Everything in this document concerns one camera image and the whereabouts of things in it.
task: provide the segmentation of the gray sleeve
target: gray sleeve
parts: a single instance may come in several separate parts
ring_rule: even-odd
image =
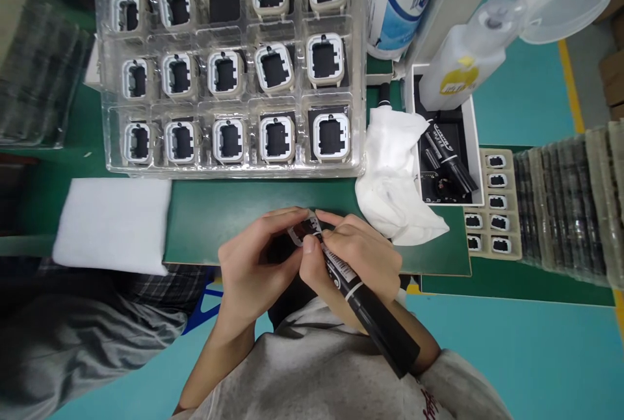
[[[457,420],[512,418],[488,380],[450,350],[442,350],[419,381]]]
[[[69,400],[143,366],[186,315],[119,300],[40,296],[0,328],[0,419],[44,419]]]

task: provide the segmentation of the white label on marker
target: white label on marker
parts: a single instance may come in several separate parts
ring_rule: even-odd
[[[327,246],[323,243],[321,245],[323,247],[323,252],[327,255],[330,261],[333,263],[334,267],[340,272],[340,275],[348,282],[351,282],[357,274],[351,269],[349,264],[344,262],[340,257],[336,256],[333,252],[327,249]]]

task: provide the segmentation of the white foam pad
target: white foam pad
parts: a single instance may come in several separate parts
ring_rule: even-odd
[[[170,196],[167,179],[73,179],[52,258],[69,267],[166,275]]]

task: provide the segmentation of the gray shirt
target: gray shirt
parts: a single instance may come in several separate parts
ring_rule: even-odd
[[[196,410],[199,419],[511,419],[468,362],[444,350],[418,379],[397,379],[371,339],[319,298],[263,334]]]

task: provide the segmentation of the white sleeve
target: white sleeve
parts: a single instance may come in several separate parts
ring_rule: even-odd
[[[488,380],[451,350],[442,350],[419,381],[457,420],[512,419]]]

